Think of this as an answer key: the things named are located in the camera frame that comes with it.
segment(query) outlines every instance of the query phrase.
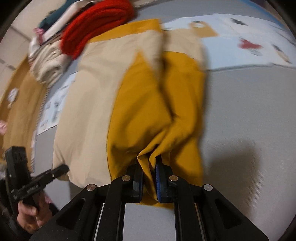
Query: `mustard yellow cloth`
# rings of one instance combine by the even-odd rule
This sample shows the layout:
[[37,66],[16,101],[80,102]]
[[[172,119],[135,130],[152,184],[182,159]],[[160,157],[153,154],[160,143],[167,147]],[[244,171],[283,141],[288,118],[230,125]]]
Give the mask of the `mustard yellow cloth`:
[[174,174],[201,185],[204,80],[202,45],[192,29],[161,31],[153,19],[91,39],[57,128],[53,167],[68,164],[66,178],[80,187],[101,186],[138,159],[147,204],[157,200],[158,155]]

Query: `silver bolt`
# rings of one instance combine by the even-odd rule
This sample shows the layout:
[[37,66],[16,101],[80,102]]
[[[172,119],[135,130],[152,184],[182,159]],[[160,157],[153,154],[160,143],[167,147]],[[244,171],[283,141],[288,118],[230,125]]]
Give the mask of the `silver bolt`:
[[210,184],[206,184],[206,185],[204,185],[204,189],[206,191],[212,191],[213,190],[213,187]]
[[131,177],[129,175],[124,175],[122,178],[121,178],[124,182],[127,182],[131,179]]
[[170,179],[172,182],[175,182],[175,181],[178,180],[178,177],[175,176],[175,175],[171,175],[171,176],[169,177],[169,179]]
[[89,184],[89,185],[87,185],[86,189],[87,189],[88,191],[93,191],[93,190],[96,189],[96,185],[94,185],[94,184]]

